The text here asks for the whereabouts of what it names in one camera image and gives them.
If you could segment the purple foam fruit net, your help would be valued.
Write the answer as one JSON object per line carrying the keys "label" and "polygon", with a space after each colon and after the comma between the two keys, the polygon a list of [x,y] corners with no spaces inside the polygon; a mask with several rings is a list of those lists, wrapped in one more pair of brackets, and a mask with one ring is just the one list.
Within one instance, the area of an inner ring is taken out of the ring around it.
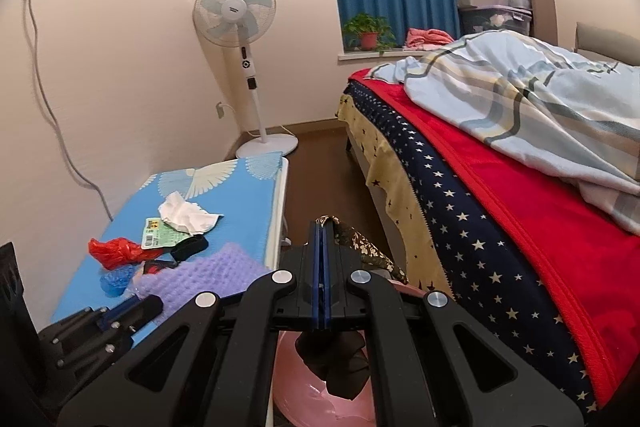
{"label": "purple foam fruit net", "polygon": [[239,294],[269,272],[240,245],[227,243],[215,254],[186,260],[155,274],[137,275],[130,288],[140,299],[151,295],[160,297],[163,311],[154,320],[160,325],[203,291],[219,297]]}

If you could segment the black crab snack packet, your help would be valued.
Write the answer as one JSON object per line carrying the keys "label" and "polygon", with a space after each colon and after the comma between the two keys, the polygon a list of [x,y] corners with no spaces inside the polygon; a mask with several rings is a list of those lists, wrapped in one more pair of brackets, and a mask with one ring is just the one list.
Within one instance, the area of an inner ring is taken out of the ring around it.
{"label": "black crab snack packet", "polygon": [[157,274],[166,269],[175,269],[179,265],[175,260],[146,260],[143,262],[143,274]]}

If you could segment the blue plastic bag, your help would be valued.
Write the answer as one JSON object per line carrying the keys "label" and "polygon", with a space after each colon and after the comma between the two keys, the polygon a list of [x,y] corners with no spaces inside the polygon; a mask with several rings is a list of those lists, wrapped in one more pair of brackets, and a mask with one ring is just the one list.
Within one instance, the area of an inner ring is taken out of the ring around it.
{"label": "blue plastic bag", "polygon": [[100,277],[100,286],[106,297],[121,296],[129,286],[137,268],[134,265],[122,265],[114,270],[105,272]]}

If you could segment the red plastic bag knotted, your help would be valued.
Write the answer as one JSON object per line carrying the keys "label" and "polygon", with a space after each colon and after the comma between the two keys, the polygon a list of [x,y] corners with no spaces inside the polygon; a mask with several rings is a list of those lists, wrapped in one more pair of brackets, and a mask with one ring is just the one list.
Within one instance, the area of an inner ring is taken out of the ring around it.
{"label": "red plastic bag knotted", "polygon": [[153,260],[164,253],[162,248],[143,249],[140,244],[119,237],[107,242],[90,239],[88,253],[104,270],[112,271],[124,265],[137,265]]}

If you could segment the green white snack wrapper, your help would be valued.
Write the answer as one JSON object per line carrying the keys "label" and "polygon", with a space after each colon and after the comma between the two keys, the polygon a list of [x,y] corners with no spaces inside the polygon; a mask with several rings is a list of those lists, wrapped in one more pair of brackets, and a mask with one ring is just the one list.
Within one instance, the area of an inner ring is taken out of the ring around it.
{"label": "green white snack wrapper", "polygon": [[171,228],[160,218],[146,218],[142,232],[141,248],[172,248],[189,237],[189,233]]}

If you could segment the white tissue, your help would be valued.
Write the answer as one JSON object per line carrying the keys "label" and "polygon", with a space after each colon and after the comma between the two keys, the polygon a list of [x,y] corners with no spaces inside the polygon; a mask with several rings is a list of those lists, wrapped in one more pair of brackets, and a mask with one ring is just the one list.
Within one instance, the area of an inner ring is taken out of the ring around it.
{"label": "white tissue", "polygon": [[195,202],[188,202],[178,192],[170,193],[158,206],[158,212],[165,225],[191,236],[206,234],[222,218],[219,213],[210,213]]}

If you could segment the pink plastic trash bin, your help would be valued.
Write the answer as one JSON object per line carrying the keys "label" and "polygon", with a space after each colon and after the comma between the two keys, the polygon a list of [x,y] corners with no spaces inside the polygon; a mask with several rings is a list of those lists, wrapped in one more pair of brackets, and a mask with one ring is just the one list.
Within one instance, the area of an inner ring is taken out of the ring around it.
{"label": "pink plastic trash bin", "polygon": [[376,426],[365,321],[279,334],[272,401],[293,426]]}

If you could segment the yellow star bed skirt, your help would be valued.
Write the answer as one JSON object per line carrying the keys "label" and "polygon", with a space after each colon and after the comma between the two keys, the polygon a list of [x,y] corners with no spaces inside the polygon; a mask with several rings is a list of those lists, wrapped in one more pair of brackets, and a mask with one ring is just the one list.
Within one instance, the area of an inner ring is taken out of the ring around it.
{"label": "yellow star bed skirt", "polygon": [[404,270],[410,285],[450,295],[420,198],[390,142],[349,95],[341,96],[337,119],[346,126],[352,156],[366,181],[395,265]]}

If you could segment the navy star bed sheet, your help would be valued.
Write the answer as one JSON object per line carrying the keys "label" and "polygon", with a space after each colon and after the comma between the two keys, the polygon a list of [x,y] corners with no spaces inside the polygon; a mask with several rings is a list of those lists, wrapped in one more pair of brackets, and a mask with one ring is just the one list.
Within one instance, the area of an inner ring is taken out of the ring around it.
{"label": "navy star bed sheet", "polygon": [[540,275],[418,128],[361,82],[349,81],[343,95],[404,164],[450,295],[591,421],[598,406],[587,367]]}

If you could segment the red blanket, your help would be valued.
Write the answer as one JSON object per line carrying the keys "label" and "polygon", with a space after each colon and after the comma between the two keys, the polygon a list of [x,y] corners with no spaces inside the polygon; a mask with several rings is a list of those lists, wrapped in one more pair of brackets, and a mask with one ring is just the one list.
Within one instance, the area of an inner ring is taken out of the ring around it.
{"label": "red blanket", "polygon": [[574,187],[426,113],[401,87],[364,72],[352,80],[419,129],[540,275],[582,354],[597,416],[639,360],[638,237],[584,202]]}

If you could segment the plaid light blue duvet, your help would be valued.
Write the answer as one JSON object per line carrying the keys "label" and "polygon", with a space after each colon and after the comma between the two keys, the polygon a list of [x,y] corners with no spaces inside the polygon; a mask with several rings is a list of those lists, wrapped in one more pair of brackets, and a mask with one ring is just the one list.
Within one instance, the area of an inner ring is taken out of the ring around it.
{"label": "plaid light blue duvet", "polygon": [[639,69],[512,30],[467,35],[372,68],[410,101],[639,231]]}

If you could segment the potted green plant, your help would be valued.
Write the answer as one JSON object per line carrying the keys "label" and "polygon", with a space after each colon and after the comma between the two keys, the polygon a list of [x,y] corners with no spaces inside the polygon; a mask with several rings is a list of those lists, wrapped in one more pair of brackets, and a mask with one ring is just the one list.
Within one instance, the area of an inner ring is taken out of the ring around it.
{"label": "potted green plant", "polygon": [[358,46],[361,51],[382,52],[397,44],[387,18],[366,12],[358,13],[344,23],[343,36],[349,46]]}

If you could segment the grey bed headboard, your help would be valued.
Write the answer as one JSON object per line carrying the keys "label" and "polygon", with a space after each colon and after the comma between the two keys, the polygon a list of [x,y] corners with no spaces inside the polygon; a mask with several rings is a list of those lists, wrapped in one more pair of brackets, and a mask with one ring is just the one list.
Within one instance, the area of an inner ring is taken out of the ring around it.
{"label": "grey bed headboard", "polygon": [[637,38],[585,23],[576,25],[575,51],[596,61],[640,65],[640,41]]}

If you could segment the white folding table frame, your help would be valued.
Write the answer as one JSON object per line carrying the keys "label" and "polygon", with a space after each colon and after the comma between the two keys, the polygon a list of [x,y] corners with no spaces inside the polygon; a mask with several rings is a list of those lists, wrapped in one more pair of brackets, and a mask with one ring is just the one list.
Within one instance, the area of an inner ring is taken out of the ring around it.
{"label": "white folding table frame", "polygon": [[281,158],[281,168],[276,176],[274,184],[271,221],[265,248],[264,263],[270,270],[275,270],[279,264],[282,241],[285,238],[284,228],[284,208],[286,184],[288,184],[288,166],[290,163],[285,157]]}

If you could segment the low wall outlet plug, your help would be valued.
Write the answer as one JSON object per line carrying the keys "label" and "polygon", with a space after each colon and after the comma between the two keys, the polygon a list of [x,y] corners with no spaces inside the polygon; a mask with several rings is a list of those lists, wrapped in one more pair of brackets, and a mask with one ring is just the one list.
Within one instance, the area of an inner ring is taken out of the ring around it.
{"label": "low wall outlet plug", "polygon": [[216,104],[216,111],[219,119],[222,119],[224,118],[224,116],[226,116],[227,110],[230,110],[233,115],[236,115],[235,109],[228,103],[218,102]]}

